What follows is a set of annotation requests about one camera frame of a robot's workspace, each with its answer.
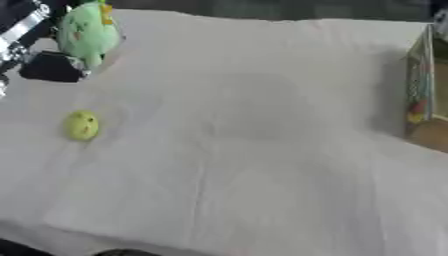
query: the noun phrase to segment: plush toy face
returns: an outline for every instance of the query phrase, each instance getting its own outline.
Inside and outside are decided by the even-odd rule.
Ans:
[[[67,136],[73,140],[87,141],[93,139],[99,131],[98,119],[86,110],[70,114],[64,122]]]
[[[105,20],[107,13],[104,9],[104,5],[97,2],[80,5],[69,12],[59,25],[57,41],[60,51],[80,58],[88,69],[99,66],[102,56],[121,40],[112,21]]]

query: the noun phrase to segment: tennis ball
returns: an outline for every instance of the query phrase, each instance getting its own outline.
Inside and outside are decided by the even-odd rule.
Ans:
[[[65,134],[72,140],[91,140],[98,134],[99,128],[95,114],[88,110],[75,111],[64,121]]]

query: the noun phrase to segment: cardboard box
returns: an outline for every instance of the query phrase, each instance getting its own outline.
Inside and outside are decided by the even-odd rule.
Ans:
[[[406,134],[448,153],[448,43],[435,36],[432,25],[407,56]]]

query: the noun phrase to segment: green plush toy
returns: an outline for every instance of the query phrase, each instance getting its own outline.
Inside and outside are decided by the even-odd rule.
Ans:
[[[111,9],[104,3],[90,2],[70,11],[59,25],[59,50],[82,60],[88,70],[98,67],[122,38],[109,16]]]

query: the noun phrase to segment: white cloth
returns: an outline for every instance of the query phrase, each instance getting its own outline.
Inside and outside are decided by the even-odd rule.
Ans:
[[[12,79],[0,236],[70,256],[448,254],[448,155],[400,137],[423,24],[116,17],[105,73]],[[99,115],[91,143],[60,134],[79,108]]]

